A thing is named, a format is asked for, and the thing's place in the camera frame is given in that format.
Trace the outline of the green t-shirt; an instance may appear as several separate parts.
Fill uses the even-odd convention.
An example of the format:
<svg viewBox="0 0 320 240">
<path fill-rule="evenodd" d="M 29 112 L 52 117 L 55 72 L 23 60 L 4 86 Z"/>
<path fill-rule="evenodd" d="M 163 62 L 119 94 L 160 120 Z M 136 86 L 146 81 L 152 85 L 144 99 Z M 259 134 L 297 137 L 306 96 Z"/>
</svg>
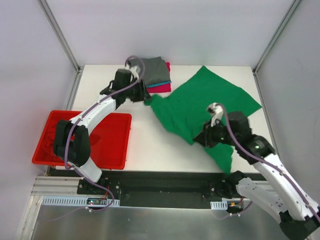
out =
<svg viewBox="0 0 320 240">
<path fill-rule="evenodd" d="M 189 147 L 177 148 L 177 154 L 169 152 L 169 147 L 161 145 L 154 154 L 161 158 L 162 167 L 166 172 L 211 172 L 216 168 L 225 174 L 237 170 L 232 166 L 234 150 L 231 146 L 219 143 L 213 148 L 204 147 L 209 156 L 205 161 L 199 150 L 192 150 L 194 138 L 200 134 L 203 124 L 211 119 L 206 108 L 213 102 L 223 104 L 229 112 L 240 111 L 246 117 L 259 111 L 262 106 L 245 90 L 223 79 L 202 66 L 189 80 L 175 89 L 169 96 L 161 97 L 154 94 L 144 102 L 163 128 L 180 138 Z"/>
</svg>

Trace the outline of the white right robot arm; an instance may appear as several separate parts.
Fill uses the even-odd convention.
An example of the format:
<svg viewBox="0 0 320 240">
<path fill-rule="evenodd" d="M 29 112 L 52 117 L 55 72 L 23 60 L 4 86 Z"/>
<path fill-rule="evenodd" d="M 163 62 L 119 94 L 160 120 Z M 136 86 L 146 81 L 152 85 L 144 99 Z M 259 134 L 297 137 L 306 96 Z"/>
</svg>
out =
<svg viewBox="0 0 320 240">
<path fill-rule="evenodd" d="M 275 192 L 268 192 L 238 170 L 227 177 L 226 194 L 233 198 L 240 195 L 258 205 L 278 222 L 290 240 L 305 240 L 319 229 L 320 205 L 289 174 L 272 145 L 263 136 L 252 133 L 249 119 L 236 111 L 228 113 L 223 123 L 220 107 L 207 111 L 211 120 L 204 123 L 194 141 L 208 148 L 218 144 L 233 146 Z"/>
</svg>

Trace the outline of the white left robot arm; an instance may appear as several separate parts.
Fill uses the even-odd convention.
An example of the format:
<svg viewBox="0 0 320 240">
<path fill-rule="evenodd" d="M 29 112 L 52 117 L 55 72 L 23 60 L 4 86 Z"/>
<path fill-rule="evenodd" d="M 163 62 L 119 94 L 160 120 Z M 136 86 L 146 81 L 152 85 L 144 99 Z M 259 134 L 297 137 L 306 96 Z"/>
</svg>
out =
<svg viewBox="0 0 320 240">
<path fill-rule="evenodd" d="M 144 71 L 139 66 L 119 68 L 114 79 L 100 91 L 97 99 L 86 110 L 69 120 L 60 120 L 55 128 L 53 154 L 89 180 L 88 188 L 99 195 L 106 183 L 100 179 L 102 170 L 91 158 L 90 134 L 109 114 L 117 110 L 127 99 L 142 102 L 150 95 L 142 80 Z"/>
</svg>

